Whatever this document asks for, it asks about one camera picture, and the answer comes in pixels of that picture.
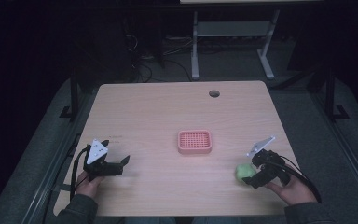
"hole in table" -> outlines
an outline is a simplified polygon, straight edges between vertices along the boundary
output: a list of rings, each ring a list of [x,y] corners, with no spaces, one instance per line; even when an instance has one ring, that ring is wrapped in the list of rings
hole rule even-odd
[[[220,91],[209,91],[209,95],[213,98],[219,97]]]

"gray floor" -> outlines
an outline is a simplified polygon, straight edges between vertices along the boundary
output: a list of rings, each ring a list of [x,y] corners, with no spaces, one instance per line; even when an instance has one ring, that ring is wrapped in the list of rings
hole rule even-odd
[[[256,56],[260,43],[221,45],[220,52],[200,54],[199,81],[262,80],[271,87],[296,74],[286,71],[294,42],[273,42],[268,58],[276,78],[267,80]],[[186,71],[191,71],[189,52],[167,55],[165,59],[180,63]],[[158,63],[145,62],[153,72],[150,82],[188,81],[184,68],[170,61],[165,63],[165,68]],[[138,81],[147,79],[149,72],[146,67],[141,67],[144,77]],[[339,223],[358,223],[358,178],[344,148],[350,146],[358,160],[358,104],[351,91],[338,80],[336,104],[343,105],[351,119],[338,120],[333,125],[321,109],[324,92],[308,93],[308,81],[306,77],[283,91],[270,91],[272,100],[298,163],[321,192],[323,204]],[[70,122],[59,118],[62,109],[70,104],[69,82],[62,85],[0,197],[0,223],[42,223],[46,208],[46,222],[54,223],[51,208],[57,192],[52,183],[56,175],[56,185],[62,183],[71,160],[57,158],[65,158],[67,151],[73,149],[71,145],[76,135],[82,132],[96,92],[80,93],[81,111],[76,120]],[[338,141],[337,132],[348,144]],[[48,189],[52,189],[50,198]],[[118,221],[117,217],[98,217],[96,223]],[[243,217],[242,221],[285,223],[285,218]]]

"table leg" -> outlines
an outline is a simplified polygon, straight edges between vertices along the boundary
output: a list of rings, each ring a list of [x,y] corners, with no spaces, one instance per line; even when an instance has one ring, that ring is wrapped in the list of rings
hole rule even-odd
[[[197,56],[197,11],[194,12],[193,22],[193,50],[191,52],[191,78],[199,80],[199,57]]]
[[[258,57],[260,62],[264,68],[264,72],[268,79],[275,78],[274,74],[272,73],[271,67],[269,66],[269,60],[267,59],[267,51],[269,50],[269,43],[271,42],[272,36],[274,34],[275,26],[279,17],[280,10],[275,10],[274,15],[272,17],[271,22],[269,23],[267,35],[266,35],[266,43],[262,49],[258,49]]]

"dark background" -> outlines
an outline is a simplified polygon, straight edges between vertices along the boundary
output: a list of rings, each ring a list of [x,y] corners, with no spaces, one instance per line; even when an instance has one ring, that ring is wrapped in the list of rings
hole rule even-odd
[[[295,8],[283,10],[275,37],[284,39],[290,35],[297,39],[289,69],[304,70],[323,61],[358,100],[358,1],[355,2],[328,1],[306,15]],[[55,92],[74,70],[83,91],[102,82],[131,82],[134,71],[124,31],[137,34],[140,44],[156,54],[166,34],[191,33],[191,27],[181,26],[178,21],[181,18],[191,22],[191,12],[95,16],[62,10],[72,4],[0,0],[0,193]],[[128,16],[127,26],[122,16]],[[101,66],[76,44],[100,62],[115,63]],[[87,76],[90,72],[100,75]]]

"sleeve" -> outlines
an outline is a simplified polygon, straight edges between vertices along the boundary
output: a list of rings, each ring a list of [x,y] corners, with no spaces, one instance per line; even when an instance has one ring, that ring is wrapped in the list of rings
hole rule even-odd
[[[287,224],[336,223],[320,203],[300,203],[284,208]]]
[[[65,209],[57,215],[58,223],[93,223],[98,204],[90,197],[77,194]]]

